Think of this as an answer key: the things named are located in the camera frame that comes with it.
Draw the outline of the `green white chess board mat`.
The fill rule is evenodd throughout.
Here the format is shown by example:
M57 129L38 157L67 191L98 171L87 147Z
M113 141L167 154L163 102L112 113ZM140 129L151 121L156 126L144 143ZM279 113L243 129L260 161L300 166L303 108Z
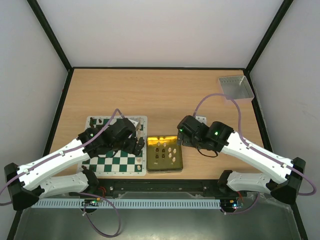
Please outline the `green white chess board mat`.
M111 116L88 116L85 123L85 128L103 126ZM98 157L78 163L76 172L83 170L82 166L92 170L97 178L102 177L133 177L145 176L147 168L147 130L148 130L148 117L145 115L126 115L128 119L139 121L139 126L135 132L135 136L144 140L144 147L140 154L126 153L119 150L116 154L112 151L106 152Z

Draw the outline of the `yellow transparent piece tray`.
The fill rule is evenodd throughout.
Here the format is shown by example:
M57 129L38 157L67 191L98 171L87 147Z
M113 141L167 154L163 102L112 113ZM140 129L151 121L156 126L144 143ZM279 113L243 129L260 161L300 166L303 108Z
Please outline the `yellow transparent piece tray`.
M177 135L148 136L146 169L149 173L170 173L183 170L182 146Z

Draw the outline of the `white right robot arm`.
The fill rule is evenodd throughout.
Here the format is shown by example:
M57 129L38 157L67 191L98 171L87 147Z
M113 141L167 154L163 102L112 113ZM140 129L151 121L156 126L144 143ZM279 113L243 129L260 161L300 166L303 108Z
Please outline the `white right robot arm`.
M276 200L293 205L302 183L301 174L306 162L296 157L280 157L246 139L232 127L214 121L211 126L187 115L177 125L178 140L186 147L223 153L253 166L260 173L241 173L224 170L217 185L218 191L229 196L248 191L270 194Z

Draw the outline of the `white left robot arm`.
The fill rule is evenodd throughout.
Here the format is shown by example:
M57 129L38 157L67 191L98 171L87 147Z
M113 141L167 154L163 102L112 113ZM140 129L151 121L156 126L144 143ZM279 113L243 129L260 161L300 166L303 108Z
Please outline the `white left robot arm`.
M13 209L22 211L40 199L65 193L94 193L100 183L92 169L81 165L76 174L57 174L108 152L138 156L145 145L142 137L136 137L139 125L136 118L109 120L105 125L87 128L66 146L36 161L6 165L4 173Z

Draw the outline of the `grey metal tin box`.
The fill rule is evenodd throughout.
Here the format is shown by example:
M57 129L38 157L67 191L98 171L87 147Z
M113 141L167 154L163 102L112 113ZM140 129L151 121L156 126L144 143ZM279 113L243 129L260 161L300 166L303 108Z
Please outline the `grey metal tin box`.
M222 93L228 95L228 98L224 99L226 105L233 104L230 98L240 105L250 103L255 97L249 81L244 75L220 77L218 82Z

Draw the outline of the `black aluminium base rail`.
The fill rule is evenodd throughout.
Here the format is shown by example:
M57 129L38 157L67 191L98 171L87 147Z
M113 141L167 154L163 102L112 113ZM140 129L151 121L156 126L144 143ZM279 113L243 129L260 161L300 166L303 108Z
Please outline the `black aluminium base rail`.
M84 190L85 193L102 197L117 197L127 192L189 193L193 196L215 197L218 199L247 197L246 191L224 191L216 179L113 179L100 178L96 187Z

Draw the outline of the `black cage frame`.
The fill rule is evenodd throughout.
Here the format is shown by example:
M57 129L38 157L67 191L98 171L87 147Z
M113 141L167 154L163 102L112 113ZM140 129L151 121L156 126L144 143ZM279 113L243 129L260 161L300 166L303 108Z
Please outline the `black cage frame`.
M44 30L45 34L47 35L49 41L51 42L54 50L56 51L57 55L59 56L60 60L62 61L62 64L64 65L65 69L67 70L67 77L63 86L63 90L61 92L61 97L59 99L58 107L54 115L53 123L48 135L48 139L45 145L44 153L48 153L51 149L53 139L58 127L58 122L60 120L60 116L62 113L62 109L67 97L68 89L71 83L71 78L74 73L75 69L78 69L79 67L72 67L70 64L67 56L65 55L56 35L54 34L54 31L52 30L47 18L45 17L44 12L42 11L39 3L36 0L29 0L28 5L30 6L31 10L33 11L35 17L37 18L38 22L40 23L42 29ZM242 70L244 75L247 77L250 86L253 86L250 73L253 70L254 66L256 65L258 59L262 55L263 51L265 50L267 44L269 43L270 39L272 38L273 34L275 33L276 29L278 28L279 24L281 23L282 19L286 15L287 11L289 10L290 6L292 5L292 0L284 0L278 11L276 12L272 22L270 23L267 31L265 32L262 40L260 41L257 49L255 50L252 58L250 59L247 67L245 68L239 68L239 67L133 67L133 69L137 70ZM252 102L252 107L254 110L255 118L257 121L257 125L259 128L259 132L262 138L263 145L267 147L268 150L272 149L270 139L267 133L267 128L265 125L265 120L262 116L261 108L258 104L258 99L254 98Z

